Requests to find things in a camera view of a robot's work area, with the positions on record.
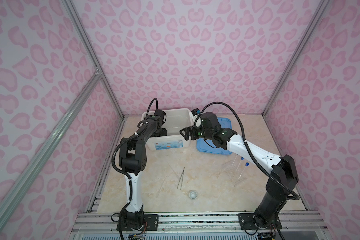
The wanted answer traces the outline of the metal tweezers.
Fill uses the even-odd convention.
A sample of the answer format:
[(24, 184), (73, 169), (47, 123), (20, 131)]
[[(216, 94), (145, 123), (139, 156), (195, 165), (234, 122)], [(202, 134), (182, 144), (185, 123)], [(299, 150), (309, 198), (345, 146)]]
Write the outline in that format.
[(185, 172), (185, 167), (183, 167), (182, 173), (180, 175), (179, 182), (178, 182), (178, 185), (177, 185), (177, 189), (182, 189), (182, 184), (183, 184), (183, 179), (184, 179), (184, 172)]

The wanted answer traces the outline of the small round glass dish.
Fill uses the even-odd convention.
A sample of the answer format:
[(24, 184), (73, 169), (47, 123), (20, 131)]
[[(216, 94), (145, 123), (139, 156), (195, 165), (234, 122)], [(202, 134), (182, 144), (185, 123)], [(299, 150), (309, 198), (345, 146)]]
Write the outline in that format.
[(191, 200), (196, 200), (198, 198), (198, 193), (196, 191), (190, 191), (189, 192), (189, 198)]

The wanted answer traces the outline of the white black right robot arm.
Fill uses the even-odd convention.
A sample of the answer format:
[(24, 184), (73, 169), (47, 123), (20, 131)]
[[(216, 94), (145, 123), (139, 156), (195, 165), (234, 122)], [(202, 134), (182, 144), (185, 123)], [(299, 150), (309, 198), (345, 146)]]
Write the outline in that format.
[(268, 152), (245, 139), (230, 128), (223, 128), (215, 114), (211, 112), (194, 117), (194, 124), (180, 130), (185, 140), (209, 140), (216, 148), (222, 148), (251, 161), (268, 177), (266, 193), (256, 208), (251, 224), (265, 229), (278, 220), (278, 213), (289, 200), (298, 201), (300, 196), (294, 191), (298, 181), (295, 160), (289, 156), (279, 156)]

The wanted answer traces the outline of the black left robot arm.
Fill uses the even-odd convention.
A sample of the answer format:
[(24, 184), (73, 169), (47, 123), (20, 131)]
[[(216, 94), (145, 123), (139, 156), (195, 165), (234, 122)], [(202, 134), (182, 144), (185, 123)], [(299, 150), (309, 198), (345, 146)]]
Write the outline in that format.
[(123, 138), (119, 147), (119, 173), (126, 178), (127, 202), (120, 211), (119, 222), (140, 227), (144, 224), (144, 204), (141, 197), (141, 182), (139, 174), (147, 165), (146, 143), (152, 137), (166, 136), (163, 128), (167, 118), (163, 110), (155, 110), (146, 114), (139, 122), (136, 132), (128, 138)]

